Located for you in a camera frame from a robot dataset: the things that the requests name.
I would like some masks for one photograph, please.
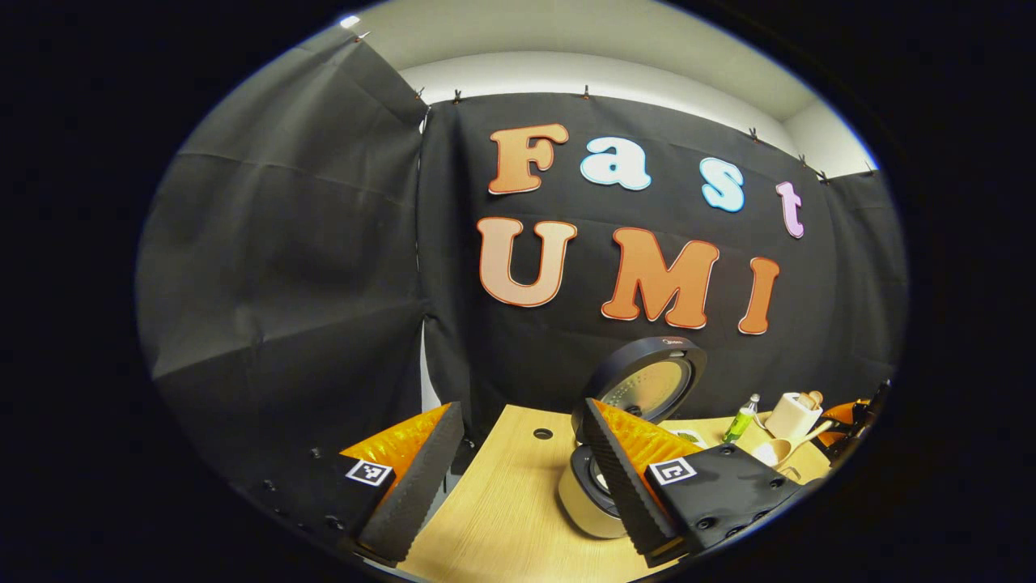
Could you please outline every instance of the bottle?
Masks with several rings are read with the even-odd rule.
[[[738,414],[733,416],[733,422],[730,424],[730,428],[726,430],[723,435],[723,443],[733,443],[741,438],[741,434],[745,433],[748,429],[748,425],[752,422],[755,417],[755,413],[758,410],[759,396],[757,393],[752,395],[752,398],[748,400],[748,403],[741,406]]]

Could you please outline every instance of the black foam pad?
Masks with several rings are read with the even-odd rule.
[[[300,453],[247,494],[279,520],[337,547],[361,531],[395,479],[387,466]]]
[[[677,530],[648,492],[592,399],[583,402],[582,426],[586,444],[608,483],[623,526],[637,553],[650,557],[677,538]]]
[[[390,566],[406,559],[463,436],[461,407],[454,403],[442,414],[396,490],[361,531],[357,552]]]
[[[728,443],[653,464],[646,477],[690,554],[749,529],[801,488]]]

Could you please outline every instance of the wooden ladle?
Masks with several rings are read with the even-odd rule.
[[[828,429],[833,425],[834,421],[825,421],[815,430],[809,432],[796,441],[787,439],[772,439],[768,442],[764,442],[752,450],[752,458],[755,458],[771,468],[779,468],[787,462],[788,458],[795,454],[796,449],[799,449],[800,445],[828,431]]]

